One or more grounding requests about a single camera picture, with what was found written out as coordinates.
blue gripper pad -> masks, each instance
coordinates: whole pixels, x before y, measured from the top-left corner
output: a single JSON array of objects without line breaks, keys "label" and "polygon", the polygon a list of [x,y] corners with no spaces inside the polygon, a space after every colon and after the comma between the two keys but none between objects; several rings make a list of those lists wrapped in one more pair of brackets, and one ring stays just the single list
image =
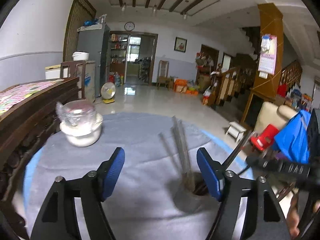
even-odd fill
[{"label": "blue gripper pad", "polygon": [[197,163],[210,195],[220,201],[225,182],[221,164],[212,160],[203,147],[197,151]]},{"label": "blue gripper pad", "polygon": [[101,202],[112,195],[124,165],[125,154],[117,147],[108,161],[103,162],[97,170]]}]

transparent plastic container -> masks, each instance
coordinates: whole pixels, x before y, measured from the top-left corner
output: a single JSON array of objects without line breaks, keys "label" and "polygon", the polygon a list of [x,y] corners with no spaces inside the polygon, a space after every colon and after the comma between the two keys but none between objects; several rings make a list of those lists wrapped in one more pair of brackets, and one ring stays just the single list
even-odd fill
[{"label": "transparent plastic container", "polygon": [[70,128],[89,133],[97,122],[94,105],[83,99],[71,101],[63,105],[57,102],[56,112],[61,122]]}]

beige armchair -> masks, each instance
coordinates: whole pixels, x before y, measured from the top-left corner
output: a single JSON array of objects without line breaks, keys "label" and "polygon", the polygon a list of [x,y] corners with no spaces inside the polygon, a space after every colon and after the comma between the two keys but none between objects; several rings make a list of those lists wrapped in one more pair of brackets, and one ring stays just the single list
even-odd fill
[{"label": "beige armchair", "polygon": [[277,106],[270,102],[264,102],[259,112],[254,131],[261,133],[268,124],[272,124],[281,130],[296,114],[297,112],[288,106]]}]

gray tablecloth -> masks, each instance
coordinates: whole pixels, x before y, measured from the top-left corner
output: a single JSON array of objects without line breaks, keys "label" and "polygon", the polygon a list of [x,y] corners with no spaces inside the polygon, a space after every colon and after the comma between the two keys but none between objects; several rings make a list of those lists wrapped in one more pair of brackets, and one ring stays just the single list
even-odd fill
[{"label": "gray tablecloth", "polygon": [[[62,132],[48,139],[31,184],[27,205],[29,234],[57,175],[66,180],[80,178],[108,160],[116,147],[122,147],[124,167],[112,196],[102,204],[115,237],[118,240],[205,239],[219,204],[214,198],[204,197],[203,206],[194,214],[186,214],[175,207],[172,198],[180,184],[180,175],[159,137],[159,133],[164,134],[178,160],[171,133],[172,119],[143,113],[111,114],[103,119],[102,134],[89,147],[72,146]],[[195,171],[199,170],[196,163],[199,147],[205,147],[219,162],[227,158],[229,153],[195,125],[185,122],[184,125]],[[239,172],[241,167],[233,162],[230,169]],[[80,199],[76,199],[76,212],[82,239],[89,239]]]}]

red plastic chair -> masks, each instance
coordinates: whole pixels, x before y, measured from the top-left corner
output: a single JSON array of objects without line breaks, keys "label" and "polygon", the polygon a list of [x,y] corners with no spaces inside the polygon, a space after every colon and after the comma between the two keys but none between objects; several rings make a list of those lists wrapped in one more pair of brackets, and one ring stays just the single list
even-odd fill
[{"label": "red plastic chair", "polygon": [[250,141],[253,144],[253,150],[254,148],[257,148],[261,152],[266,150],[270,145],[273,144],[275,141],[274,137],[278,132],[279,130],[276,127],[274,127],[272,124],[269,124],[258,137],[252,136]]}]

